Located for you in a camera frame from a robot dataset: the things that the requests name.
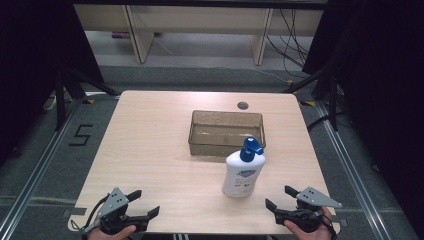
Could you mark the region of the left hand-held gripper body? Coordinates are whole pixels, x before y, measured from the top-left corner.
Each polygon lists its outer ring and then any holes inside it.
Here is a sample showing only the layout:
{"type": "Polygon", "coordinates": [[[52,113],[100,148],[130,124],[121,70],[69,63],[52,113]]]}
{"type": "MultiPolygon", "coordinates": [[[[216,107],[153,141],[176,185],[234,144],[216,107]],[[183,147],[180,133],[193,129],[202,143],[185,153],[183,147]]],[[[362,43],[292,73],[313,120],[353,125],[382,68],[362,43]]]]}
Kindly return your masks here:
{"type": "Polygon", "coordinates": [[[141,222],[139,216],[130,217],[126,214],[130,202],[118,187],[115,187],[111,193],[101,199],[94,210],[99,206],[101,209],[97,212],[97,219],[91,223],[88,221],[82,228],[82,234],[87,235],[95,228],[99,228],[107,235],[114,235],[128,226],[135,226],[135,232],[145,232],[149,222],[141,222]]]}

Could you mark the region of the aluminium floor rail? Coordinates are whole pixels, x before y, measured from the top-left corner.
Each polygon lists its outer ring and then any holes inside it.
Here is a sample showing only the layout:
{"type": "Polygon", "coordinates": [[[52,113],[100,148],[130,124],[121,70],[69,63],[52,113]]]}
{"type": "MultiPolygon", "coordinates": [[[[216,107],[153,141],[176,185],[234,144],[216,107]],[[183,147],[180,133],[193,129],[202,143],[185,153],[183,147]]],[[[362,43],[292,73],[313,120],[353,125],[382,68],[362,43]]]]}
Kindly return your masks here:
{"type": "Polygon", "coordinates": [[[377,207],[372,200],[368,190],[366,189],[363,180],[361,179],[354,163],[339,135],[330,123],[330,113],[322,102],[317,102],[317,111],[320,117],[326,117],[323,125],[327,135],[332,142],[332,145],[338,155],[338,158],[343,166],[347,178],[353,188],[353,191],[358,199],[358,202],[364,212],[364,215],[373,231],[377,240],[393,240],[388,228],[377,210],[377,207]]]}
{"type": "Polygon", "coordinates": [[[75,112],[81,105],[82,100],[72,100],[65,111],[65,118],[59,127],[55,127],[53,133],[48,138],[49,142],[43,149],[42,154],[37,159],[34,168],[28,175],[25,184],[20,189],[16,196],[11,198],[0,198],[0,203],[9,203],[10,209],[2,218],[0,222],[0,240],[9,240],[15,231],[19,221],[21,220],[27,206],[29,205],[30,199],[33,196],[35,190],[40,184],[45,172],[47,171],[54,154],[56,153],[61,141],[63,140],[70,122],[75,115],[75,112]]]}

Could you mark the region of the beige desk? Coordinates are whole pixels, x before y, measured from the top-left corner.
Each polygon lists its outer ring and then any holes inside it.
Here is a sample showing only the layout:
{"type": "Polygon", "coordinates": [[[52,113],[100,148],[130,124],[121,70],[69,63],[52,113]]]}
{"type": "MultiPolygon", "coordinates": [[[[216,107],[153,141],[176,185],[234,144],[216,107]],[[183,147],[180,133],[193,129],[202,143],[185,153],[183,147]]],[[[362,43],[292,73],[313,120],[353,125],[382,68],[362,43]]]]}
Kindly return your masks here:
{"type": "Polygon", "coordinates": [[[74,6],[86,31],[127,32],[135,59],[146,61],[156,33],[237,34],[250,37],[253,62],[262,64],[268,36],[315,35],[321,10],[136,5],[74,6]]]}

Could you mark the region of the black curtain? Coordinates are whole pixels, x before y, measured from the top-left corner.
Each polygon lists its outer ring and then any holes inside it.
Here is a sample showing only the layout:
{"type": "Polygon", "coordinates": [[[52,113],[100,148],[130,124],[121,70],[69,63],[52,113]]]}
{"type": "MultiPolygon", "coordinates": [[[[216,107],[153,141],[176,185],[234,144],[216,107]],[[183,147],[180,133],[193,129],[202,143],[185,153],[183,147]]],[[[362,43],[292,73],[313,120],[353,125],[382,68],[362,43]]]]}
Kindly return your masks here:
{"type": "Polygon", "coordinates": [[[351,120],[424,240],[424,0],[325,0],[305,72],[349,35],[336,76],[351,120]]]}
{"type": "Polygon", "coordinates": [[[73,2],[0,0],[0,166],[67,70],[104,81],[73,2]]]}

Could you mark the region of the black metal stand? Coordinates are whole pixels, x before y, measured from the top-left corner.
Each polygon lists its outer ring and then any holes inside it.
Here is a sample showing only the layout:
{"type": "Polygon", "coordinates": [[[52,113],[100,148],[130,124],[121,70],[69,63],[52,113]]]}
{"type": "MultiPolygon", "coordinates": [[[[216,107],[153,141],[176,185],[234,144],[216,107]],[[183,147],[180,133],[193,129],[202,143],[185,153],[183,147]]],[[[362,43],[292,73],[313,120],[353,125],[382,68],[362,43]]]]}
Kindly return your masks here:
{"type": "Polygon", "coordinates": [[[318,101],[327,99],[329,101],[329,112],[327,115],[313,122],[308,127],[308,129],[311,130],[320,121],[328,120],[333,130],[337,131],[337,79],[331,70],[328,70],[326,67],[324,67],[321,70],[318,70],[316,73],[303,79],[300,83],[291,85],[289,88],[284,90],[284,93],[292,94],[313,82],[315,82],[316,85],[312,90],[311,96],[314,100],[318,101]]]}
{"type": "Polygon", "coordinates": [[[57,124],[55,130],[58,131],[65,123],[65,92],[68,92],[73,100],[82,100],[86,97],[86,93],[81,87],[81,82],[101,90],[110,96],[119,96],[120,92],[105,85],[102,80],[96,80],[87,74],[70,68],[62,68],[56,74],[55,94],[57,109],[57,124]]]}

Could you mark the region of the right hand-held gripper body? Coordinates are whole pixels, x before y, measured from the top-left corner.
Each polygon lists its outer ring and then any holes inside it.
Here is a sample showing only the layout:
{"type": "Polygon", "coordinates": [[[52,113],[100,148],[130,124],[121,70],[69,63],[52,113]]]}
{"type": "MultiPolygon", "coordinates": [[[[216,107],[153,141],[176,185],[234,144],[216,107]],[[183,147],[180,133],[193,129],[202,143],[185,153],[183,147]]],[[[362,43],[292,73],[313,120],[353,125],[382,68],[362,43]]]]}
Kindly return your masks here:
{"type": "Polygon", "coordinates": [[[283,225],[285,220],[294,222],[304,232],[317,230],[322,223],[322,207],[341,208],[342,204],[323,194],[313,187],[298,191],[296,209],[292,211],[278,209],[275,213],[275,222],[283,225]]]}

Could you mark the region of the brown translucent plastic bin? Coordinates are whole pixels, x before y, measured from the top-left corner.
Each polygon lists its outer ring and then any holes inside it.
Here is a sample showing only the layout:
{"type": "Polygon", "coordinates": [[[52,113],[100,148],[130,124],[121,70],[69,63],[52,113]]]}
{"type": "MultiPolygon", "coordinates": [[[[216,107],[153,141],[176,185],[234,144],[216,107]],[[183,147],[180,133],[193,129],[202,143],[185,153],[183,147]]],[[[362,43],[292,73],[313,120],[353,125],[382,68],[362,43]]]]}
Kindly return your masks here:
{"type": "Polygon", "coordinates": [[[244,140],[254,137],[266,147],[263,116],[260,113],[194,110],[188,143],[190,153],[226,157],[240,150],[244,140]]]}

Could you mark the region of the white pump bottle blue top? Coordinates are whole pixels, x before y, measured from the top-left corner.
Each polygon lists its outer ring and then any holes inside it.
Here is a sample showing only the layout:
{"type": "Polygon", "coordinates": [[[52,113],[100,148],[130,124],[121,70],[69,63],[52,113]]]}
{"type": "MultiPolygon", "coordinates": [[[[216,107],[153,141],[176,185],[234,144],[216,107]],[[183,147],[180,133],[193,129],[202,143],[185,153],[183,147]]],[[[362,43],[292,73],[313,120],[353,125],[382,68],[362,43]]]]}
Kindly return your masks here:
{"type": "Polygon", "coordinates": [[[250,196],[265,162],[260,143],[254,137],[246,138],[243,147],[226,158],[223,193],[235,198],[250,196]]]}

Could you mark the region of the person's right hand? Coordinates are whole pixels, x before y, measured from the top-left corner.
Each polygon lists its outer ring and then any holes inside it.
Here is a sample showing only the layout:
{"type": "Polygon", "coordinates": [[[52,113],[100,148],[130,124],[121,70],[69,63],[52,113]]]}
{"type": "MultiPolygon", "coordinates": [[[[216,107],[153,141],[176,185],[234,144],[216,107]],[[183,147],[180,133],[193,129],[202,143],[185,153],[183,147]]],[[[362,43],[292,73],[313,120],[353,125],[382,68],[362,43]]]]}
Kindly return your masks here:
{"type": "Polygon", "coordinates": [[[331,222],[331,212],[327,207],[322,207],[321,211],[323,212],[322,223],[314,232],[304,232],[294,222],[289,220],[285,220],[284,225],[295,236],[295,240],[337,240],[337,233],[331,222]]]}

